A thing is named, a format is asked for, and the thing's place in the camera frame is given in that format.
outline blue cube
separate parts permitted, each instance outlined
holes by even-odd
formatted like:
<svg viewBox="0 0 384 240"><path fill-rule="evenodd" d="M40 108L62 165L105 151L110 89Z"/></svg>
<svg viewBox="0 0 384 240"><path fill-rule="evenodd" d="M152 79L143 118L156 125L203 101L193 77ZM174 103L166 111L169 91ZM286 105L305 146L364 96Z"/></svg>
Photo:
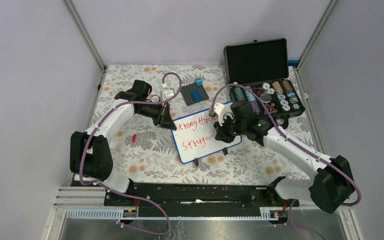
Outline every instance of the blue cube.
<svg viewBox="0 0 384 240"><path fill-rule="evenodd" d="M195 83L196 83L196 85L198 87L202 86L203 85L203 80L200 77L198 77L197 79L195 79Z"/></svg>
<svg viewBox="0 0 384 240"><path fill-rule="evenodd" d="M192 94L193 99L195 99L195 103L201 102L202 98L198 90L193 90L190 93Z"/></svg>

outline table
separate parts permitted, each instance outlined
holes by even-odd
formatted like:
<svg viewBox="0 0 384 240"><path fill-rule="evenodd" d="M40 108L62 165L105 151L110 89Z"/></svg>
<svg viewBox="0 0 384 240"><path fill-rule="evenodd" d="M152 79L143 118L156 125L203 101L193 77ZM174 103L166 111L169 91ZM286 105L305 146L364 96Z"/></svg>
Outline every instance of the table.
<svg viewBox="0 0 384 240"><path fill-rule="evenodd" d="M179 74L182 85L202 78L209 100L186 106L182 95L170 102L173 119L208 109L216 92L226 84L226 69L218 65L109 65L98 98L93 121L98 120L113 104L119 91L132 87L134 80L143 80L152 86L152 93L159 95L162 77L167 72ZM175 76L167 78L169 87L178 89ZM295 70L289 67L292 81L299 97ZM228 89L220 93L217 102L229 101ZM286 131L306 145L313 147L310 122L306 114L289 119ZM110 143L114 169L135 182L187 183L187 184L235 184L267 185L279 176L292 179L307 179L308 176L279 153L261 147L243 138L242 143L229 148L228 155L222 152L183 164L174 145L171 131L155 127L150 118L134 115L116 133Z"/></svg>

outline gray floor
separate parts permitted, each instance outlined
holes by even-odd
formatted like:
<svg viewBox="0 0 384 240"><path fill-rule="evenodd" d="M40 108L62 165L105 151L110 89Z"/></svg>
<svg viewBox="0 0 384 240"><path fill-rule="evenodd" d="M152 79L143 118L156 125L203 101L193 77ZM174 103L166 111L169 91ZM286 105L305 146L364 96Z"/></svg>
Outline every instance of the gray floor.
<svg viewBox="0 0 384 240"><path fill-rule="evenodd" d="M293 211L296 224L307 225L321 232L328 240L345 240L341 219L337 214L321 210ZM245 220L177 220L171 221L170 234L155 236L120 228L114 220L66 219L61 240L299 240L292 226L273 227L267 221ZM150 231L163 232L164 221L137 220L132 225ZM321 239L315 233L300 228L308 240Z"/></svg>

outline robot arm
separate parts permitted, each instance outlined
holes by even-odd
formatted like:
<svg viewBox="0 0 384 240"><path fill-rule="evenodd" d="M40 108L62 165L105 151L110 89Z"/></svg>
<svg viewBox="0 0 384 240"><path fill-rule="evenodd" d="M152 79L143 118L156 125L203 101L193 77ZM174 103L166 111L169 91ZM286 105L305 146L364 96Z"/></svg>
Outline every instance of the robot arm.
<svg viewBox="0 0 384 240"><path fill-rule="evenodd" d="M299 146L295 146L274 128L267 117L256 115L251 105L245 100L237 101L231 105L217 103L214 111L218 115L218 122L214 124L217 132L216 140L231 143L236 136L246 135L251 141L280 153L308 175L309 179L292 180L285 177L276 182L275 191L282 199L312 201L321 210L333 213L354 192L354 188L348 181L331 167L319 161L320 158L328 160L353 179L350 165L344 157L332 158L315 151L288 135L279 126L279 130L287 138L299 144ZM318 158L307 154L303 149L314 152Z"/></svg>
<svg viewBox="0 0 384 240"><path fill-rule="evenodd" d="M118 171L113 170L113 158L109 145L121 126L131 116L139 114L151 118L153 124L157 127L176 130L176 125L170 116L170 104L168 103L154 105L136 103L126 104L116 108L117 105L124 102L143 102L150 92L152 92L151 85L141 80L135 80L131 89L120 91L115 96L114 103L104 115L108 115L106 118L103 116L96 124L88 128L86 132L76 131L72 134L70 139L70 170L72 173L79 173L86 140L99 123L100 127L98 127L98 130L93 134L84 159L83 175L103 182L109 188L121 193L127 191L130 180Z"/></svg>

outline case lid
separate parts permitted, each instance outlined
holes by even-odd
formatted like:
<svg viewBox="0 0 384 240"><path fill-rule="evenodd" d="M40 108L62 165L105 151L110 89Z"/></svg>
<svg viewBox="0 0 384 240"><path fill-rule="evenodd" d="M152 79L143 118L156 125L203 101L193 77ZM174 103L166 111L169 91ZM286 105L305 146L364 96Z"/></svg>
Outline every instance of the case lid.
<svg viewBox="0 0 384 240"><path fill-rule="evenodd" d="M289 77L285 38L226 46L224 61L229 83L250 85Z"/></svg>

